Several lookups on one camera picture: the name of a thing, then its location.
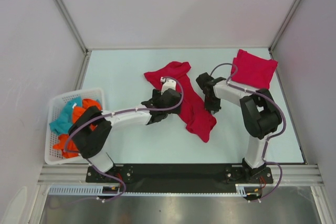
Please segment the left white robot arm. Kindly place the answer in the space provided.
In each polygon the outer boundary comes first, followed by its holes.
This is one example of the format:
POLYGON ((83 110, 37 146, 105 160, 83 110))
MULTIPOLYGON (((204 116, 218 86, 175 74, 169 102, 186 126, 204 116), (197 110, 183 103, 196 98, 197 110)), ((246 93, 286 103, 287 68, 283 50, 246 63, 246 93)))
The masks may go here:
POLYGON ((115 178, 114 161, 109 154, 109 135, 113 130, 136 125, 150 125, 164 120, 169 114, 180 114, 183 92, 172 88, 165 91, 154 89, 152 98, 137 108, 121 111, 103 111, 96 106, 86 109, 69 129, 69 139, 79 154, 98 170, 105 182, 115 178))

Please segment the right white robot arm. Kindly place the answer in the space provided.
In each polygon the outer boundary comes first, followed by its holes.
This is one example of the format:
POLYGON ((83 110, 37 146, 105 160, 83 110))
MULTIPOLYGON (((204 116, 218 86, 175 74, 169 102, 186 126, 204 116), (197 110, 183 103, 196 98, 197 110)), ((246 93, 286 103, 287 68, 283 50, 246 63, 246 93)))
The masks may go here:
POLYGON ((246 131, 249 133, 248 149, 242 160, 242 176, 249 183, 261 177, 266 168, 265 156, 271 134, 283 122, 280 109, 267 89, 251 91, 235 86, 223 77, 213 78, 203 73, 196 82, 205 95, 205 110, 215 114, 225 100, 240 107, 246 131))

